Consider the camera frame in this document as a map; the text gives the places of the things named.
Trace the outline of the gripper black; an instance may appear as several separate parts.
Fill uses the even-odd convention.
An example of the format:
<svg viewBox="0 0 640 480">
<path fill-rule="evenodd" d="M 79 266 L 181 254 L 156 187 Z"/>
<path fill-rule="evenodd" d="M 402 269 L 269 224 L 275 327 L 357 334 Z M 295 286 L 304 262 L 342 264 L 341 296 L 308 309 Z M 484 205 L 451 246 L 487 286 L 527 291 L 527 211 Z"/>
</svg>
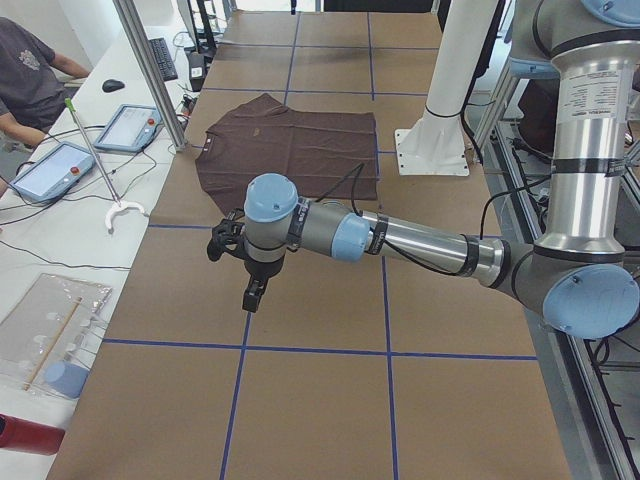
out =
<svg viewBox="0 0 640 480">
<path fill-rule="evenodd" d="M 244 248 L 247 254 L 244 265 L 250 274 L 250 280 L 243 294 L 242 308 L 247 312 L 256 312 L 268 281 L 276 276 L 284 265 L 285 247 L 263 249 L 253 244 L 245 244 Z"/>
</svg>

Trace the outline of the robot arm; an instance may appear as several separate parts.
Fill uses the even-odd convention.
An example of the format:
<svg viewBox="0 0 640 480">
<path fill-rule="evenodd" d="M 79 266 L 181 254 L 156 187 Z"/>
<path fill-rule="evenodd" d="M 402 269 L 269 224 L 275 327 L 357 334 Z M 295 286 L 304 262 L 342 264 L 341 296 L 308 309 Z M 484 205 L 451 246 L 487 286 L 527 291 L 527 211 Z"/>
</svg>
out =
<svg viewBox="0 0 640 480">
<path fill-rule="evenodd" d="M 553 328 L 598 339 L 629 324 L 639 286 L 624 269 L 614 224 L 625 169 L 624 135 L 639 60 L 635 1 L 520 1 L 511 58 L 550 62 L 560 77 L 549 210 L 532 244 L 480 239 L 301 197 L 288 178 L 248 185 L 237 254 L 255 311 L 289 248 L 355 262 L 395 256 L 454 277 L 473 277 L 539 313 Z"/>
</svg>

